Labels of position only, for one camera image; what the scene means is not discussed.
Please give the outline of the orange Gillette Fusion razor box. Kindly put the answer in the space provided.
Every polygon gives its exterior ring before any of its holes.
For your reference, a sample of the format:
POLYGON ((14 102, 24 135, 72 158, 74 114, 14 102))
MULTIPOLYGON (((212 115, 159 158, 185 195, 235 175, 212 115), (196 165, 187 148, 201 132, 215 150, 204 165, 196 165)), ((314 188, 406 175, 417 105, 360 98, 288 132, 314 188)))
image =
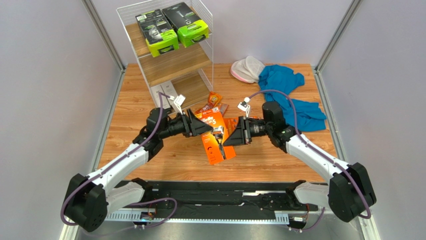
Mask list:
POLYGON ((198 113, 196 117, 213 128, 201 135, 209 164, 215 165, 236 157, 233 146, 224 146, 225 140, 229 137, 229 131, 219 108, 214 107, 198 113))

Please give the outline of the black green razor box large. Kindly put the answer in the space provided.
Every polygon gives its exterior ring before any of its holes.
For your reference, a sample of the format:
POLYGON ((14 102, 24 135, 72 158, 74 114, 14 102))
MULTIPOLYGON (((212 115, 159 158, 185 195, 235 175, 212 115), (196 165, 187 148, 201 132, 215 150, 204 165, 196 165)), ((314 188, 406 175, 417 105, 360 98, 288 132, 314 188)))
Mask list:
POLYGON ((138 14, 135 19, 152 57, 180 48, 177 33, 161 9, 138 14))

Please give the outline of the black green razor box small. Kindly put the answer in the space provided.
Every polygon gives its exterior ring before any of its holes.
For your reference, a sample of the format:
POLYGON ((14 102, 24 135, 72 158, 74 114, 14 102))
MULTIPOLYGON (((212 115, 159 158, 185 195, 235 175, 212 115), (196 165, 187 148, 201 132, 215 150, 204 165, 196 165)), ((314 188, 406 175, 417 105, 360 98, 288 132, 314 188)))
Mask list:
POLYGON ((209 38, 209 26, 185 2, 163 8, 162 12, 185 48, 209 38))

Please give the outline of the orange razor cartridge pack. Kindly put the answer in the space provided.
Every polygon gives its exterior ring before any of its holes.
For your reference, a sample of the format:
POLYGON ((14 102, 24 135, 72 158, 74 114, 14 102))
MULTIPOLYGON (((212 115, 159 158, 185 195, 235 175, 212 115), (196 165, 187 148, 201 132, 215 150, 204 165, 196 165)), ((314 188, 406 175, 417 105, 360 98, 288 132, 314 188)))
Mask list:
POLYGON ((261 136, 264 123, 258 118, 245 116, 225 118, 227 138, 252 138, 261 136))

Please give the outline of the orange clear razor blister pack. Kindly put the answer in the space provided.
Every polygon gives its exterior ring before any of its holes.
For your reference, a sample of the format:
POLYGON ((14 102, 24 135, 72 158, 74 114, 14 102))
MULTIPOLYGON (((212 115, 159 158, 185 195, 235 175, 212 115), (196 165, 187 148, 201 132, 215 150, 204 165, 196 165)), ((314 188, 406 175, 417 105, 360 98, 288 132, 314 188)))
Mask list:
POLYGON ((218 103, 217 104, 217 106, 216 106, 218 109, 219 109, 219 112, 221 113, 221 115, 222 116, 224 116, 225 115, 225 113, 226 113, 226 111, 228 110, 228 108, 229 108, 229 105, 228 104, 226 104, 226 103, 222 103, 222 102, 220 102, 220 103, 218 103))

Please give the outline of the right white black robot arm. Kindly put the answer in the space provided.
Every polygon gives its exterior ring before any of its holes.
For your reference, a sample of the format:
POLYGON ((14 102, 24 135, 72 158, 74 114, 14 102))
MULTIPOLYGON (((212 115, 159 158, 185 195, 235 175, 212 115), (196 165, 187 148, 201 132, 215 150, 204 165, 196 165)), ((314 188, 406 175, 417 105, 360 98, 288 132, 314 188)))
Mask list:
POLYGON ((260 119, 240 116, 222 145, 248 145, 255 137, 267 136, 273 146, 303 161, 326 181, 322 185, 299 180, 287 187, 287 202, 292 208, 306 204, 325 207, 348 223, 377 202, 370 176, 362 164, 348 164, 313 144, 286 122, 277 102, 265 102, 262 114, 260 119))

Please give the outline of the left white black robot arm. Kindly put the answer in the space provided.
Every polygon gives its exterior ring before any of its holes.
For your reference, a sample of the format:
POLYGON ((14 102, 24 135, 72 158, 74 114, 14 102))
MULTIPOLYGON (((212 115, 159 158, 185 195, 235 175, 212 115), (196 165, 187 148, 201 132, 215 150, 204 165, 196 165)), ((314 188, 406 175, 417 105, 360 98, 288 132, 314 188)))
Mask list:
POLYGON ((142 202, 149 185, 136 178, 122 187, 117 185, 133 170, 148 163, 163 148, 163 140, 182 134, 195 137, 213 127, 198 119, 191 109, 170 118, 168 110, 158 107, 150 111, 146 125, 132 143, 111 162, 88 174, 77 173, 68 184, 60 218, 68 226, 79 226, 93 232, 108 214, 142 202))

